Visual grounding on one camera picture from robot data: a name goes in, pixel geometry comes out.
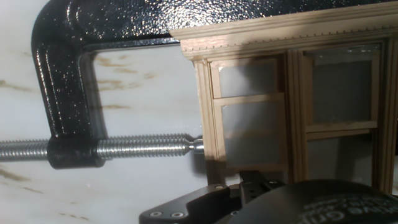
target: wooden trim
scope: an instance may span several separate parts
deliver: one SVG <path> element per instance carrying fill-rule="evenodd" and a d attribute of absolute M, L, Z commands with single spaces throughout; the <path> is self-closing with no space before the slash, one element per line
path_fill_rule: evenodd
<path fill-rule="evenodd" d="M 226 106 L 226 105 L 235 105 L 243 103 L 260 103 L 265 101 L 279 101 L 279 100 L 284 100 L 284 93 L 214 99 L 214 105 Z"/>
<path fill-rule="evenodd" d="M 220 68 L 210 64 L 210 71 L 213 82 L 213 98 L 221 98 Z"/>
<path fill-rule="evenodd" d="M 287 164 L 261 164 L 253 166 L 228 167 L 228 169 L 234 170 L 236 172 L 244 170 L 258 170 L 261 172 L 278 172 L 278 171 L 288 171 L 289 166 Z"/>
<path fill-rule="evenodd" d="M 380 54 L 375 54 L 372 60 L 371 82 L 371 120 L 377 121 L 379 117 L 379 85 L 380 85 Z"/>
<path fill-rule="evenodd" d="M 382 44 L 384 43 L 384 39 L 371 39 L 371 40 L 357 40 L 355 41 L 355 45 L 371 45 L 371 44 Z M 313 51 L 313 50 L 326 50 L 326 49 L 336 49 L 336 48 L 343 48 L 343 47 L 352 47 L 353 43 L 336 43 L 331 45 L 309 45 L 308 47 L 301 48 L 303 51 Z"/>
<path fill-rule="evenodd" d="M 300 107 L 300 137 L 301 137 L 301 147 L 302 147 L 302 163 L 303 163 L 303 180 L 308 180 L 308 147 L 307 147 L 307 136 L 305 134 L 305 80 L 303 78 L 304 64 L 303 64 L 304 52 L 303 50 L 297 51 L 297 61 L 298 61 L 298 100 Z"/>
<path fill-rule="evenodd" d="M 380 114 L 379 132 L 379 161 L 377 162 L 380 183 L 379 190 L 390 194 L 392 192 L 394 158 L 397 137 L 397 64 L 398 64 L 398 40 L 391 39 L 388 46 L 387 72 L 384 77 L 383 111 Z"/>
<path fill-rule="evenodd" d="M 360 121 L 353 123 L 314 124 L 307 126 L 307 133 L 322 131 L 344 131 L 354 129 L 377 128 L 377 121 Z"/>
<path fill-rule="evenodd" d="M 288 57 L 288 95 L 290 108 L 290 131 L 292 137 L 292 159 L 294 182 L 308 179 L 308 152 L 305 139 L 305 118 L 303 112 L 303 78 L 301 50 L 289 50 Z"/>
<path fill-rule="evenodd" d="M 338 138 L 343 136 L 353 136 L 359 134 L 369 134 L 370 129 L 360 129 L 360 130 L 349 130 L 349 131 L 327 131 L 320 133 L 308 133 L 307 140 L 318 140 L 318 139 L 328 139 L 328 138 Z"/>
<path fill-rule="evenodd" d="M 226 162 L 226 150 L 224 141 L 224 122 L 223 122 L 223 108 L 222 106 L 215 105 L 215 124 L 216 124 L 216 138 L 217 138 L 217 150 L 218 160 L 220 162 Z"/>
<path fill-rule="evenodd" d="M 291 27 L 299 26 L 301 29 L 312 31 L 309 25 L 330 23 L 330 26 L 339 24 L 341 27 L 355 28 L 356 19 L 370 19 L 370 24 L 374 24 L 374 17 L 389 16 L 397 13 L 398 4 L 396 2 L 386 2 L 370 4 L 365 6 L 344 7 L 340 9 L 327 9 L 312 12 L 293 13 L 282 16 L 265 17 L 250 19 L 246 21 L 227 22 L 224 24 L 213 24 L 210 26 L 191 27 L 184 29 L 171 30 L 173 37 L 179 40 L 193 39 L 208 36 L 236 35 L 240 33 L 250 33 L 258 30 L 276 32 L 280 34 L 282 30 L 291 29 L 290 34 L 297 32 Z"/>
<path fill-rule="evenodd" d="M 245 43 L 244 47 L 237 45 L 229 45 L 228 47 L 218 47 L 211 50 L 184 50 L 185 47 L 194 45 L 195 43 L 181 43 L 183 54 L 189 60 L 201 60 L 207 58 L 223 58 L 229 57 L 230 55 L 263 55 L 267 51 L 280 52 L 286 49 L 306 49 L 309 47 L 317 47 L 324 45 L 341 45 L 345 43 L 353 42 L 366 42 L 374 41 L 378 39 L 390 38 L 394 34 L 398 33 L 398 28 L 391 27 L 385 29 L 369 29 L 366 32 L 339 32 L 338 34 L 330 35 L 309 35 L 308 37 L 287 39 L 287 40 L 275 40 L 270 41 L 264 39 L 264 41 L 252 41 Z"/>
<path fill-rule="evenodd" d="M 313 124 L 313 59 L 303 57 L 303 79 L 305 95 L 305 121 L 306 125 Z"/>
<path fill-rule="evenodd" d="M 194 62 L 198 95 L 201 111 L 203 145 L 205 147 L 205 162 L 207 181 L 209 184 L 222 184 L 225 182 L 221 175 L 217 151 L 215 121 L 213 117 L 213 89 L 210 85 L 210 71 L 206 60 Z"/>

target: black tool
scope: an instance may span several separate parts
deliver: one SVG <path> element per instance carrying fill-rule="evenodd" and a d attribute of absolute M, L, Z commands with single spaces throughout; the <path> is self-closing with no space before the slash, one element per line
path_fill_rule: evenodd
<path fill-rule="evenodd" d="M 397 223 L 398 199 L 342 180 L 284 185 L 258 171 L 237 185 L 210 185 L 142 213 L 140 224 Z"/>

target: unfinished wood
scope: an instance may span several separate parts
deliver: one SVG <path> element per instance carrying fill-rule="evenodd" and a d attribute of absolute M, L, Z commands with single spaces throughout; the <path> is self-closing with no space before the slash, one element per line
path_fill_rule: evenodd
<path fill-rule="evenodd" d="M 317 140 L 317 139 L 328 139 L 328 138 L 337 138 L 343 136 L 353 136 L 359 134 L 369 134 L 371 132 L 370 129 L 360 129 L 360 130 L 349 130 L 349 131 L 327 131 L 327 132 L 318 132 L 318 133 L 308 133 L 307 140 Z"/>
<path fill-rule="evenodd" d="M 303 58 L 304 58 L 304 53 L 302 50 L 297 51 L 297 61 L 298 61 L 298 83 L 296 84 L 298 86 L 298 101 L 299 101 L 299 120 L 300 120 L 300 137 L 301 137 L 301 148 L 302 148 L 302 156 L 301 160 L 303 163 L 303 173 L 302 173 L 302 179 L 303 180 L 308 180 L 308 147 L 307 147 L 307 136 L 305 134 L 305 94 L 304 94 L 304 89 L 305 89 L 305 79 L 303 77 L 303 71 L 304 71 L 304 64 L 303 64 Z"/>
<path fill-rule="evenodd" d="M 211 81 L 213 82 L 213 98 L 221 98 L 220 68 L 211 66 L 210 71 Z"/>
<path fill-rule="evenodd" d="M 225 182 L 225 179 L 221 175 L 222 167 L 220 167 L 217 151 L 215 121 L 213 117 L 213 90 L 210 85 L 208 62 L 206 60 L 196 61 L 194 66 L 198 83 L 207 181 L 208 184 L 222 184 Z"/>
<path fill-rule="evenodd" d="M 353 123 L 329 123 L 329 124 L 314 124 L 307 126 L 307 133 L 322 132 L 322 131 L 344 131 L 354 129 L 371 129 L 377 128 L 377 121 L 361 121 Z"/>
<path fill-rule="evenodd" d="M 202 56 L 246 54 L 265 49 L 301 47 L 300 44 L 324 45 L 347 42 L 354 36 L 364 40 L 364 36 L 369 34 L 391 34 L 396 32 L 397 11 L 398 3 L 387 2 L 247 20 L 243 23 L 247 24 L 242 25 L 246 27 L 236 27 L 243 21 L 229 22 L 220 24 L 225 30 L 215 33 L 212 29 L 216 25 L 212 25 L 172 30 L 171 34 L 182 40 L 183 54 L 197 60 Z"/>
<path fill-rule="evenodd" d="M 313 124 L 313 84 L 312 84 L 313 59 L 303 57 L 303 79 L 305 95 L 305 121 L 307 125 Z"/>
<path fill-rule="evenodd" d="M 253 166 L 239 166 L 239 167 L 229 167 L 229 169 L 235 172 L 245 171 L 245 170 L 258 170 L 260 172 L 278 172 L 278 171 L 288 171 L 289 167 L 287 164 L 261 164 Z"/>
<path fill-rule="evenodd" d="M 183 51 L 186 58 L 190 60 L 202 60 L 209 58 L 230 58 L 231 55 L 263 55 L 267 51 L 279 52 L 285 49 L 300 48 L 306 49 L 309 47 L 321 47 L 325 45 L 340 45 L 352 44 L 355 42 L 375 41 L 378 39 L 390 38 L 398 33 L 398 28 L 390 27 L 386 29 L 369 29 L 364 32 L 344 32 L 331 35 L 316 35 L 303 37 L 301 39 L 287 39 L 287 40 L 265 40 L 259 42 L 248 42 L 242 46 L 228 46 L 227 48 L 215 48 L 214 50 L 197 52 L 197 51 Z"/>
<path fill-rule="evenodd" d="M 377 121 L 379 117 L 379 85 L 380 85 L 380 54 L 375 54 L 372 60 L 372 100 L 371 120 Z"/>
<path fill-rule="evenodd" d="M 289 108 L 290 108 L 290 131 L 292 137 L 292 160 L 294 171 L 294 182 L 299 182 L 307 179 L 307 140 L 305 139 L 305 123 L 302 100 L 303 83 L 300 82 L 302 69 L 300 60 L 302 57 L 301 50 L 288 51 L 288 95 L 289 95 Z"/>
<path fill-rule="evenodd" d="M 264 101 L 279 101 L 279 100 L 284 100 L 284 93 L 214 99 L 214 105 L 226 106 L 226 105 L 235 105 L 242 103 L 260 103 Z"/>
<path fill-rule="evenodd" d="M 383 111 L 380 115 L 380 141 L 378 181 L 379 190 L 390 194 L 394 173 L 394 158 L 397 134 L 397 65 L 398 40 L 392 39 L 388 46 L 387 72 L 384 77 Z"/>
<path fill-rule="evenodd" d="M 226 162 L 222 106 L 215 105 L 214 114 L 215 114 L 215 124 L 216 124 L 218 160 L 221 162 Z"/>

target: wooden dollhouse window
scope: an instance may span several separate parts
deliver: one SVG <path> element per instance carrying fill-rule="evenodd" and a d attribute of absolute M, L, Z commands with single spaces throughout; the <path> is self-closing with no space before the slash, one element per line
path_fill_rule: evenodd
<path fill-rule="evenodd" d="M 284 93 L 276 58 L 211 63 L 218 153 L 226 168 L 286 171 Z"/>
<path fill-rule="evenodd" d="M 308 178 L 372 184 L 379 44 L 305 53 Z"/>
<path fill-rule="evenodd" d="M 306 52 L 308 133 L 377 127 L 379 58 L 377 44 Z"/>

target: miniature window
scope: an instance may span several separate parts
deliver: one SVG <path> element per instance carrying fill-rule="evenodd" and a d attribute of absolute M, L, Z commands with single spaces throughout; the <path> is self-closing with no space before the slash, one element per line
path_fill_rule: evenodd
<path fill-rule="evenodd" d="M 377 127 L 379 60 L 377 44 L 306 52 L 308 133 Z"/>
<path fill-rule="evenodd" d="M 227 168 L 288 169 L 285 95 L 275 58 L 211 63 L 218 154 Z"/>

